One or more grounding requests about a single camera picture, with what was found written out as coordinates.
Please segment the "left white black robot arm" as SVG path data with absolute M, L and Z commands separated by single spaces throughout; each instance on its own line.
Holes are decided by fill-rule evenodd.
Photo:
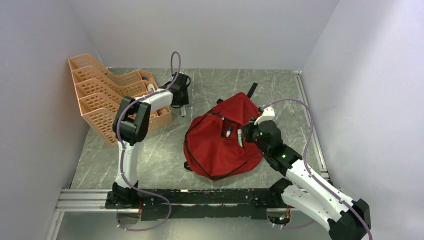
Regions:
M 191 78 L 176 72 L 172 81 L 147 95 L 125 96 L 112 125 L 118 140 L 118 172 L 112 185 L 113 197 L 126 208 L 139 200 L 137 164 L 141 142 L 149 131 L 150 115 L 165 107 L 181 108 L 189 104 Z

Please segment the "green white glue stick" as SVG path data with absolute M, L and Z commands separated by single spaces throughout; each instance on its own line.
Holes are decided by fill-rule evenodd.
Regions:
M 244 146 L 244 144 L 243 144 L 243 132 L 242 132 L 242 130 L 241 130 L 241 129 L 237 129 L 237 141 L 238 141 L 238 144 L 239 144 L 241 147 L 243 147 L 243 146 Z

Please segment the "red backpack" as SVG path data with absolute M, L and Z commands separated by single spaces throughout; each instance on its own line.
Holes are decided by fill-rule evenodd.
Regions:
M 214 182 L 253 170 L 263 159 L 254 143 L 238 144 L 237 129 L 252 118 L 260 116 L 259 108 L 251 101 L 257 83 L 248 93 L 239 92 L 230 98 L 218 99 L 216 105 L 196 117 L 184 136 L 184 168 Z M 233 130 L 229 137 L 226 131 Z

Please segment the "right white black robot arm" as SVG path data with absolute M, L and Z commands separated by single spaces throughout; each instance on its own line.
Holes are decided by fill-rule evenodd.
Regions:
M 371 235 L 370 206 L 345 195 L 314 171 L 302 156 L 282 140 L 273 120 L 242 127 L 247 143 L 254 143 L 272 169 L 283 178 L 274 184 L 270 202 L 308 215 L 327 230 L 332 240 L 361 240 Z

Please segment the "blue capped white marker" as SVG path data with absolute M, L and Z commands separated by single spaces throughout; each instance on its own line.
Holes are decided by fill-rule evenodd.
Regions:
M 225 133 L 225 136 L 228 138 L 228 137 L 231 135 L 232 131 L 233 131 L 233 127 L 230 125 L 230 126 L 227 128 L 227 131 L 226 131 L 226 133 Z

